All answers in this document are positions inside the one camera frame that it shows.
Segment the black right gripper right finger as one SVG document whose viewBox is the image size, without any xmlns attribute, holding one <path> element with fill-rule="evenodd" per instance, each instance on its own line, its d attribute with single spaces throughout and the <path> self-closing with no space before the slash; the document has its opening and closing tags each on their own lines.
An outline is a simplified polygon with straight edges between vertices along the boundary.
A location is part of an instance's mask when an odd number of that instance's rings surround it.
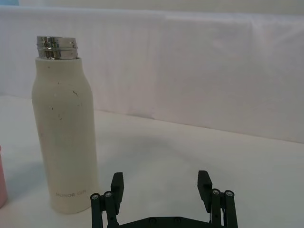
<svg viewBox="0 0 304 228">
<path fill-rule="evenodd" d="M 235 194 L 231 190 L 221 192 L 212 187 L 207 171 L 198 172 L 197 187 L 199 195 L 209 213 L 209 224 L 212 228 L 235 227 Z"/>
</svg>

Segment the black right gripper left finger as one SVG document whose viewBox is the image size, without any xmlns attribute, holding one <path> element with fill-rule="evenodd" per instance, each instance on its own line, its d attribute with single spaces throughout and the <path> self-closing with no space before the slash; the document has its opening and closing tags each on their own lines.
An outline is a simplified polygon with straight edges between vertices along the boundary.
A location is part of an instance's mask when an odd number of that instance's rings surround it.
<svg viewBox="0 0 304 228">
<path fill-rule="evenodd" d="M 105 211 L 107 215 L 107 227 L 119 227 L 116 216 L 119 214 L 120 204 L 123 198 L 123 181 L 123 173 L 117 172 L 113 175 L 110 191 L 106 191 L 103 195 L 100 195 L 99 193 L 93 193 L 90 196 L 91 221 L 93 228 L 103 228 L 103 211 Z"/>
</svg>

